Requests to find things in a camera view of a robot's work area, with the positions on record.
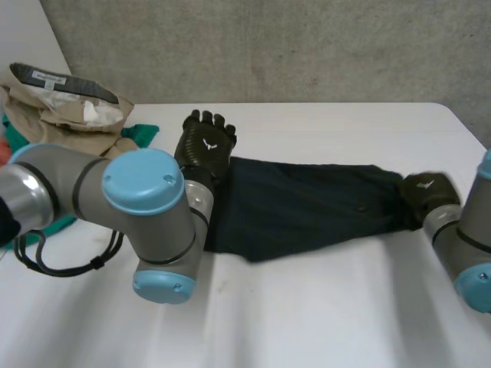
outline orange object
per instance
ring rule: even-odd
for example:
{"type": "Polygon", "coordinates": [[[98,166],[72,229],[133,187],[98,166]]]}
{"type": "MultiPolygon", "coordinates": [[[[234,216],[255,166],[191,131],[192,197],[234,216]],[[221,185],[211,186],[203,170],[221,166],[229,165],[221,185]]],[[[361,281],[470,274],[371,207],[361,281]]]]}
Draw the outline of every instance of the orange object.
{"type": "Polygon", "coordinates": [[[4,166],[12,156],[12,151],[5,138],[0,139],[0,166],[4,166]]]}

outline white table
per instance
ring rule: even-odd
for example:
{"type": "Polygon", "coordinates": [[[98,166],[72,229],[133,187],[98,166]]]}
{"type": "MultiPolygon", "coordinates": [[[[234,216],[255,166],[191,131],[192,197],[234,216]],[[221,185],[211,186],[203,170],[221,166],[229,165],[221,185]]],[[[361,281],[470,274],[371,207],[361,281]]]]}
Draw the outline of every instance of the white table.
{"type": "MultiPolygon", "coordinates": [[[[128,125],[160,126],[173,152],[194,108],[237,126],[236,156],[448,172],[466,197],[485,150],[433,103],[140,105],[128,125]]],[[[81,265],[107,229],[76,222],[49,239],[47,261],[81,265]]],[[[0,261],[0,367],[485,367],[491,317],[453,291],[421,232],[363,238],[250,265],[205,255],[193,299],[162,306],[131,289],[126,242],[107,267],[73,279],[0,261]]]]}

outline tan clothing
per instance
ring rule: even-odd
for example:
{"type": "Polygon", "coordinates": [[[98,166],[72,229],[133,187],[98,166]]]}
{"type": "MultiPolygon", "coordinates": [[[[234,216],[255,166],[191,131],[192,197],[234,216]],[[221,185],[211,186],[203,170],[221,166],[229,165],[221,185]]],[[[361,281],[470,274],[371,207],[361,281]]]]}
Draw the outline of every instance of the tan clothing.
{"type": "Polygon", "coordinates": [[[0,98],[30,143],[60,143],[108,158],[137,148],[120,136],[133,104],[92,80],[14,63],[0,78],[0,98]]]}

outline wire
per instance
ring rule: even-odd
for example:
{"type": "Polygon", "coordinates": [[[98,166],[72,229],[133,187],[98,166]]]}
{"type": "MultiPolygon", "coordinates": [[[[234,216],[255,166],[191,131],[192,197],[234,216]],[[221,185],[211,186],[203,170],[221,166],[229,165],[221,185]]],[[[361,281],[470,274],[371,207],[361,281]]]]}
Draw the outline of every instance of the wire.
{"type": "Polygon", "coordinates": [[[23,263],[27,268],[39,272],[40,274],[46,274],[56,278],[71,278],[84,274],[92,270],[98,270],[103,267],[107,261],[112,259],[121,249],[123,244],[124,234],[122,232],[113,231],[110,237],[109,244],[102,255],[93,258],[90,263],[73,268],[54,269],[49,268],[42,259],[42,252],[46,245],[46,235],[39,230],[31,230],[27,234],[21,235],[14,239],[14,253],[15,257],[23,263]],[[26,254],[25,248],[27,246],[27,234],[36,235],[39,238],[38,247],[36,249],[36,262],[32,261],[26,254]]]}

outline gray concrete wall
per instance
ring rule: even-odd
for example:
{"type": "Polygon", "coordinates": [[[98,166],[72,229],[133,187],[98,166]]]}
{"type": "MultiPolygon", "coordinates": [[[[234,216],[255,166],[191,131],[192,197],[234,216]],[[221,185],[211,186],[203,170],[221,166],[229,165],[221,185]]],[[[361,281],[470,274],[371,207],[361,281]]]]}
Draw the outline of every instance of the gray concrete wall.
{"type": "Polygon", "coordinates": [[[41,0],[134,103],[433,101],[491,147],[489,0],[41,0]]]}

